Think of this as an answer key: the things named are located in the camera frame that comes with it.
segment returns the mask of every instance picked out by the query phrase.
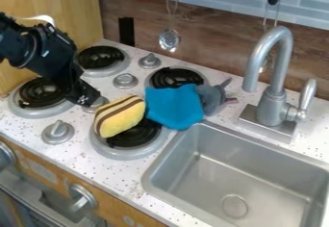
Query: sink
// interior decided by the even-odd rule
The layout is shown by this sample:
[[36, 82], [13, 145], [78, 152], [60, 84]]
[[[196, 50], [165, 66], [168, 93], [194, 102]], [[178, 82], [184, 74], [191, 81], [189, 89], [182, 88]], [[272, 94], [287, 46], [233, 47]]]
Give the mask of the sink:
[[328, 164], [208, 121], [179, 132], [141, 183], [215, 227], [325, 227], [329, 205]]

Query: stove burner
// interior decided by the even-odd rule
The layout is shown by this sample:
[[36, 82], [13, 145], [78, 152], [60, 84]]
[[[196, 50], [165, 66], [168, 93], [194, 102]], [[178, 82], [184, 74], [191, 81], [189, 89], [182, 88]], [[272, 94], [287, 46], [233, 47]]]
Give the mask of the stove burner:
[[137, 126], [106, 139], [106, 142], [111, 148], [141, 146], [154, 139], [160, 133], [161, 128], [161, 124], [144, 117]]
[[122, 62], [124, 55], [120, 50], [111, 46], [92, 46], [78, 54], [77, 59], [83, 69], [99, 69], [119, 61]]
[[189, 69], [164, 67], [152, 75], [150, 83], [153, 88], [178, 88], [186, 84], [202, 85], [204, 80]]
[[19, 88], [20, 108], [43, 108], [63, 100], [61, 91], [49, 80], [39, 77]]

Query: faucet handle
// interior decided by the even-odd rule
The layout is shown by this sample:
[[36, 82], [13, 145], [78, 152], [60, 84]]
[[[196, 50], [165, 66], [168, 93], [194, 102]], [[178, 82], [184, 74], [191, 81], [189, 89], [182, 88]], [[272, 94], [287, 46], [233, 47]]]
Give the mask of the faucet handle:
[[306, 112], [310, 107], [313, 97], [316, 94], [316, 79], [309, 79], [299, 95], [299, 106], [296, 120], [306, 117]]

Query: white countertop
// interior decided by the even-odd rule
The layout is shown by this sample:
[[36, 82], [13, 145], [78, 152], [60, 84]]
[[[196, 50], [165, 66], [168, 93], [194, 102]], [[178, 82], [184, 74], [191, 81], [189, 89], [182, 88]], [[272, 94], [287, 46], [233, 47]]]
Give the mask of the white countertop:
[[[109, 98], [109, 100], [115, 100], [125, 94], [143, 96], [146, 76], [159, 69], [143, 69], [139, 67], [138, 60], [146, 56], [148, 52], [108, 40], [101, 40], [97, 44], [115, 46], [127, 52], [132, 61], [130, 66], [123, 72], [128, 72], [138, 77], [139, 84], [134, 88], [123, 90], [113, 86], [112, 80], [114, 77], [84, 79], [101, 90], [102, 95]], [[257, 105], [266, 84], [259, 83], [257, 92], [247, 93], [241, 89], [242, 77], [161, 55], [157, 56], [163, 62], [161, 67], [188, 66], [200, 71], [208, 78], [211, 85], [221, 84], [229, 77], [233, 78], [232, 83], [226, 89], [230, 96], [239, 98], [239, 104], [226, 107], [217, 116], [207, 118], [209, 121], [329, 163], [328, 101], [317, 98], [313, 101], [308, 112], [308, 118], [298, 124], [294, 141], [287, 145], [237, 126], [237, 119], [245, 105], [248, 103]], [[296, 105], [299, 94], [289, 90], [287, 94], [288, 101]], [[72, 140], [61, 145], [52, 146], [43, 143], [40, 138], [42, 130], [58, 119], [72, 124], [76, 130], [75, 136]], [[95, 152], [89, 143], [89, 128], [92, 121], [93, 114], [84, 113], [79, 106], [75, 106], [65, 113], [50, 118], [24, 119], [11, 114], [8, 109], [7, 98], [0, 100], [0, 132], [17, 144], [159, 219], [164, 224], [187, 227], [209, 226], [192, 215], [185, 214], [175, 207], [147, 194], [142, 189], [140, 185], [141, 175], [152, 164], [165, 145], [158, 152], [140, 160], [125, 162], [110, 160]], [[175, 133], [175, 131], [172, 131], [167, 141], [170, 141]]]

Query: blue towel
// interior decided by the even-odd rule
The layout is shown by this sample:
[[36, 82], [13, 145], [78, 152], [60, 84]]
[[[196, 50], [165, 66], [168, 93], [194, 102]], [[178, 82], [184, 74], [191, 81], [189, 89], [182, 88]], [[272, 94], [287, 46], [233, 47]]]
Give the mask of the blue towel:
[[146, 117], [164, 126], [184, 130], [203, 118], [196, 85], [179, 88], [146, 88]]

